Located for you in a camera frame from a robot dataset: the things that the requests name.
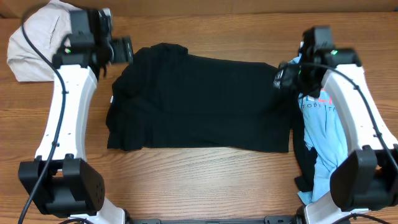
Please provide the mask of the black t-shirt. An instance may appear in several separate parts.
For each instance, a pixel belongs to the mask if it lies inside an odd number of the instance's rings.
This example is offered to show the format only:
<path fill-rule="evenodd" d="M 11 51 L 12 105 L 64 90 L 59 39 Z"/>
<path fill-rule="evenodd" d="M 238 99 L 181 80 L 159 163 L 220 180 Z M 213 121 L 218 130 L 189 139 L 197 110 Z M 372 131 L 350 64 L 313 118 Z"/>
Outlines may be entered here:
<path fill-rule="evenodd" d="M 266 63 L 198 57 L 176 44 L 144 47 L 112 85 L 107 147 L 236 147 L 287 152 L 294 102 Z"/>

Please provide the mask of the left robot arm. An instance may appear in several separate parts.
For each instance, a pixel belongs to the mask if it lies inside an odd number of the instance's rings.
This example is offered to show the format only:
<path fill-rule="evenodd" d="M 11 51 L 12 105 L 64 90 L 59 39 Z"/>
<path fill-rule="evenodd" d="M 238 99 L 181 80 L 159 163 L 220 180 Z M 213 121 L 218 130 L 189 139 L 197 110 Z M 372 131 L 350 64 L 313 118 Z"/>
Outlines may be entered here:
<path fill-rule="evenodd" d="M 86 124 L 90 102 L 106 67 L 132 63 L 130 37 L 112 37 L 108 8 L 70 11 L 72 30 L 47 65 L 53 95 L 44 136 L 32 161 L 21 162 L 18 178 L 40 213 L 63 223 L 131 223 L 127 210 L 105 196 L 102 175 L 87 163 Z"/>

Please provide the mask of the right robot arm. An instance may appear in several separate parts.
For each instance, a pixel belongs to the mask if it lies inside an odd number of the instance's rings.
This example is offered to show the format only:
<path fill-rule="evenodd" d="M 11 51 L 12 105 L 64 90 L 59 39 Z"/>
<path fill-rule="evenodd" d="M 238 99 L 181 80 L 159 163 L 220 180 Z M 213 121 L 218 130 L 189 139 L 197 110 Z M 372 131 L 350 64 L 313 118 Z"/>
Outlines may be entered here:
<path fill-rule="evenodd" d="M 325 90 L 342 123 L 348 157 L 331 175 L 330 191 L 273 223 L 348 223 L 368 212 L 397 205 L 397 139 L 384 123 L 369 92 L 354 49 L 335 46 L 331 29 L 303 33 L 298 63 L 279 65 L 274 86 L 289 93 L 320 96 Z"/>

